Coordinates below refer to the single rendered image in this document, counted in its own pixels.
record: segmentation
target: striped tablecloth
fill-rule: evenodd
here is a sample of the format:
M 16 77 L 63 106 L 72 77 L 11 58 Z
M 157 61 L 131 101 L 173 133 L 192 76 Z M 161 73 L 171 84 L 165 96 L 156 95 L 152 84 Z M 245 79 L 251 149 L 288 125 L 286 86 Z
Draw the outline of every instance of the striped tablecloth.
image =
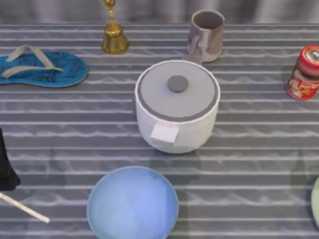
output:
M 8 195 L 44 224 L 0 201 L 0 238 L 93 239 L 86 203 L 110 170 L 163 173 L 180 200 L 170 239 L 317 239 L 310 192 L 319 175 L 319 101 L 292 100 L 284 84 L 319 25 L 229 25 L 221 58 L 206 64 L 221 86 L 213 134 L 201 149 L 148 146 L 132 114 L 135 82 L 151 64 L 179 59 L 187 25 L 127 25 L 131 48 L 100 49 L 103 25 L 0 25 L 0 55 L 23 44 L 74 53 L 85 82 L 66 89 L 0 87 L 0 126 L 22 184 Z

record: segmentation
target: bell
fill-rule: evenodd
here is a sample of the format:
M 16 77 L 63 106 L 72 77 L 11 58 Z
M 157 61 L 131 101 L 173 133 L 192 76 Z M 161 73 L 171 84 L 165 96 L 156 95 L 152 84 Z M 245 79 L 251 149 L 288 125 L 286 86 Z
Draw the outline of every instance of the bell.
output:
M 104 29 L 102 49 L 107 54 L 123 54 L 129 48 L 129 42 L 123 34 L 121 25 L 115 23 L 113 8 L 116 0 L 103 0 L 109 11 L 110 23 Z

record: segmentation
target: chopstick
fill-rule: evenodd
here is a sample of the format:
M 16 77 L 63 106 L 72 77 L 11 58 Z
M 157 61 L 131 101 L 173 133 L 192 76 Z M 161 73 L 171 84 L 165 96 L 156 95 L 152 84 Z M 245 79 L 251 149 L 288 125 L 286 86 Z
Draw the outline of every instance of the chopstick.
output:
M 12 199 L 11 197 L 8 197 L 7 195 L 0 193 L 0 198 L 6 201 L 7 203 L 16 206 L 17 208 L 25 211 L 26 213 L 29 213 L 31 216 L 34 216 L 35 218 L 39 219 L 40 221 L 43 221 L 45 223 L 49 223 L 50 219 L 35 212 L 34 210 L 24 206 L 23 204 L 17 202 L 16 200 Z

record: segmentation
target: gray mug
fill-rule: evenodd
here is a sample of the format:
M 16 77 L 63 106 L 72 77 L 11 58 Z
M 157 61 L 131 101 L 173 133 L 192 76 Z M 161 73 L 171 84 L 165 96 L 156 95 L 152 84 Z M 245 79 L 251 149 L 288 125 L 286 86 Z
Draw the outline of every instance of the gray mug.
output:
M 216 60 L 223 47 L 225 17 L 214 10 L 199 10 L 191 18 L 187 53 L 202 62 Z

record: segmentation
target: flip-flop strap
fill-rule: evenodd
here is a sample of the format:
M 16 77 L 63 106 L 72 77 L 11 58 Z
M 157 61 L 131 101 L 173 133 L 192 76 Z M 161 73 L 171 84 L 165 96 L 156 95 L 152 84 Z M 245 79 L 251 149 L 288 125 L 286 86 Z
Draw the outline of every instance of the flip-flop strap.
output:
M 28 46 L 28 45 L 21 46 L 17 48 L 15 51 L 13 51 L 6 59 L 6 62 L 11 62 L 16 60 L 28 50 L 31 50 L 35 54 L 35 56 L 39 59 L 39 61 L 42 62 L 44 67 L 15 66 L 4 71 L 1 74 L 1 76 L 4 78 L 9 78 L 12 75 L 17 74 L 21 71 L 28 71 L 28 70 L 56 70 L 56 71 L 63 72 L 63 69 L 54 67 L 53 63 L 49 60 L 49 58 L 46 57 L 46 55 L 40 49 L 33 46 Z

